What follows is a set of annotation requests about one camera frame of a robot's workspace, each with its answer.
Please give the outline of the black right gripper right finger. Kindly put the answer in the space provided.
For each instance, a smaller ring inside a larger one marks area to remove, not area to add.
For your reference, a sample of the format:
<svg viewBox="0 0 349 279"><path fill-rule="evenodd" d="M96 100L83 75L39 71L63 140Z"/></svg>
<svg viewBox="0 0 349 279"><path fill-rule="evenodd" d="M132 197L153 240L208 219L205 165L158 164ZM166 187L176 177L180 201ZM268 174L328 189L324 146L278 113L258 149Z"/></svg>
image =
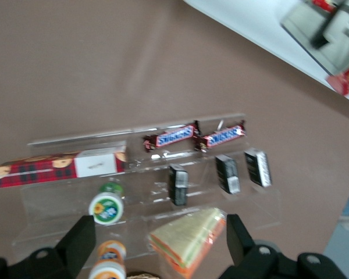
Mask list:
<svg viewBox="0 0 349 279"><path fill-rule="evenodd" d="M325 255L305 252L291 260L268 244L256 244L237 214L226 217L226 239L233 265L220 278L346 278Z"/></svg>

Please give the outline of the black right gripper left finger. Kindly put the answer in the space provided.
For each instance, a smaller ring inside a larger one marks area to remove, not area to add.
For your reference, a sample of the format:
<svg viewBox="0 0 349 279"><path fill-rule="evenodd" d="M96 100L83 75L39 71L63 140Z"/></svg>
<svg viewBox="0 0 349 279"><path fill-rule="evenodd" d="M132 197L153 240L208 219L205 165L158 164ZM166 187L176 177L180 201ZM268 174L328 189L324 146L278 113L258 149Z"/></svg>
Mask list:
<svg viewBox="0 0 349 279"><path fill-rule="evenodd" d="M8 266L0 257L0 278L76 278L96 245L95 222L82 216L53 248L41 248Z"/></svg>

